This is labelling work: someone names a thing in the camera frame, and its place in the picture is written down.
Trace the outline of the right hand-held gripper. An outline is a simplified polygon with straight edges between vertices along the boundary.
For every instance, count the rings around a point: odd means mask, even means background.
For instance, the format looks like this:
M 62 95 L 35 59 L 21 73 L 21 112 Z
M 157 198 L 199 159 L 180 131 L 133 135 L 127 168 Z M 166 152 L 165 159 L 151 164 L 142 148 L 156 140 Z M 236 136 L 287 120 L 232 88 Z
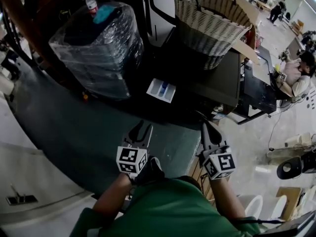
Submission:
M 222 142 L 219 126 L 208 122 L 202 124 L 202 151 L 200 167 L 204 168 L 210 180 L 229 177 L 237 168 L 236 157 L 227 141 Z

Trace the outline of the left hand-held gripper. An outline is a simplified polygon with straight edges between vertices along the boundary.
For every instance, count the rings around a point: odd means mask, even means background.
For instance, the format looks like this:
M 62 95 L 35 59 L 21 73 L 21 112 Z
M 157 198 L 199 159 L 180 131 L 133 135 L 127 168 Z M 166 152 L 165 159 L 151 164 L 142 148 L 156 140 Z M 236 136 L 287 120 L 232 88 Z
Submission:
M 121 146 L 118 146 L 116 163 L 120 172 L 130 178 L 136 178 L 148 161 L 148 147 L 150 144 L 153 126 L 149 124 L 145 130 L 143 140 L 138 139 L 139 131 L 144 121 L 141 120 L 124 138 Z

